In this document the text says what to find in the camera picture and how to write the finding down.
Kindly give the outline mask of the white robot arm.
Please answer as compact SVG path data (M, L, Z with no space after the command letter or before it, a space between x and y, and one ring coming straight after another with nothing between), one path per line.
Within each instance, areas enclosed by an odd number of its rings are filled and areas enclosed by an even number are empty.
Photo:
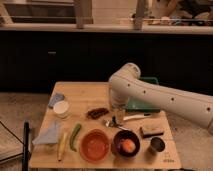
M134 63L126 63L110 76L113 107L124 106L133 97L196 123L213 135L213 96L146 83L140 76Z

